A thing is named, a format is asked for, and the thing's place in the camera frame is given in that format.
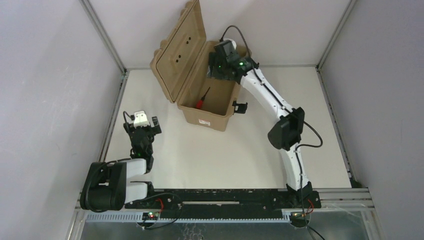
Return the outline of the red black screwdriver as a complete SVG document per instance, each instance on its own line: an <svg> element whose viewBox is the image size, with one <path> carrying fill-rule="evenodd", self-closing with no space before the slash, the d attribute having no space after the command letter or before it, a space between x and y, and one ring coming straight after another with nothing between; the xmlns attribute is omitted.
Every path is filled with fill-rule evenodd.
<svg viewBox="0 0 424 240"><path fill-rule="evenodd" d="M207 96L207 94L208 94L208 92L209 92L209 90L210 90L210 87L206 90L206 92L204 93L204 95L200 98L200 100L196 103L196 105L195 105L195 108L196 109L201 109L202 108L202 106L203 106L203 104L204 104L204 101L205 101L205 99L206 99L206 96Z"/></svg>

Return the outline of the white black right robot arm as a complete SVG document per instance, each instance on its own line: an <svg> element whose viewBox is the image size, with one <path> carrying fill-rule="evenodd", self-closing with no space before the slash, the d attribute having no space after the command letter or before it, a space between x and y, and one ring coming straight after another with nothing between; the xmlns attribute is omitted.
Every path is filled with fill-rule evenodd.
<svg viewBox="0 0 424 240"><path fill-rule="evenodd" d="M267 138L282 157L289 194L302 202L313 191L300 152L305 111L301 107L293 108L283 99L265 78L259 65L249 55L242 57L236 46L230 39L214 46L214 51L209 54L210 74L218 80L239 84L275 119Z"/></svg>

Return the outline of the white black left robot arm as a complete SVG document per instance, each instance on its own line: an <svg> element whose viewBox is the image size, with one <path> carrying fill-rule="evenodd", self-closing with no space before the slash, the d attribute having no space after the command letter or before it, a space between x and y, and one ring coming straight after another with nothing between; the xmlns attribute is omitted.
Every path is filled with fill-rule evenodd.
<svg viewBox="0 0 424 240"><path fill-rule="evenodd" d="M131 149L129 157L90 165L80 194L80 207L95 213L118 211L127 203L144 199L148 185L129 179L149 173L154 164L153 142L161 134L157 116L148 120L146 114L125 121L123 128L128 134Z"/></svg>

